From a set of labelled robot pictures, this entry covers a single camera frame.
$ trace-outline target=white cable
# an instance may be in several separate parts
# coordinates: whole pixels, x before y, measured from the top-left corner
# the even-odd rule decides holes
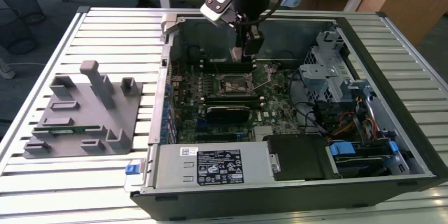
[[[41,66],[46,66],[46,64],[42,63],[34,63],[34,62],[22,62],[22,63],[9,63],[6,65],[41,65]]]

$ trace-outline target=blue latch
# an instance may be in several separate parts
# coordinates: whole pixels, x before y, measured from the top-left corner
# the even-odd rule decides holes
[[[394,141],[389,142],[389,147],[390,147],[393,153],[397,153],[400,151],[397,143]]]
[[[140,174],[140,165],[126,165],[125,173],[126,175]]]
[[[348,155],[356,154],[354,148],[350,142],[337,142],[329,146],[330,155]]]

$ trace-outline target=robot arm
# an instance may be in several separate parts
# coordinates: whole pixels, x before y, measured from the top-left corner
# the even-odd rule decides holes
[[[269,0],[205,0],[201,7],[205,18],[216,26],[225,23],[234,29],[233,61],[250,61],[250,56],[258,53],[264,42],[258,24],[277,10],[281,1],[278,0],[272,10],[260,16],[269,7]]]

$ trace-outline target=metal bracket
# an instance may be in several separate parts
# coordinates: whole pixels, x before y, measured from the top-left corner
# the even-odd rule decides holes
[[[185,22],[182,18],[177,19],[177,14],[165,13],[161,16],[161,37],[160,41],[166,41],[166,35],[178,30],[178,23]]]

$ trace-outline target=barcode sticker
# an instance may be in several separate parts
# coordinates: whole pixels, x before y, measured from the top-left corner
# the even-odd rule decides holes
[[[181,156],[196,156],[197,147],[181,147],[180,148],[180,155]]]

